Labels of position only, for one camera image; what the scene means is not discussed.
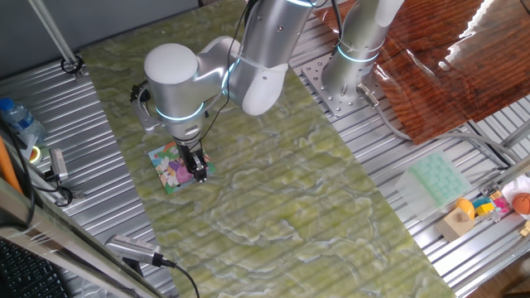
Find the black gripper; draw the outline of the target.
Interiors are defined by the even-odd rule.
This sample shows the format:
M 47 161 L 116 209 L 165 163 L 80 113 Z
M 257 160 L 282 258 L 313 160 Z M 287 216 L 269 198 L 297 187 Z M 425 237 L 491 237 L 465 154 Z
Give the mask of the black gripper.
M 206 182 L 208 169 L 200 145 L 201 137 L 195 136 L 188 139 L 173 137 L 173 140 L 187 171 L 197 182 Z

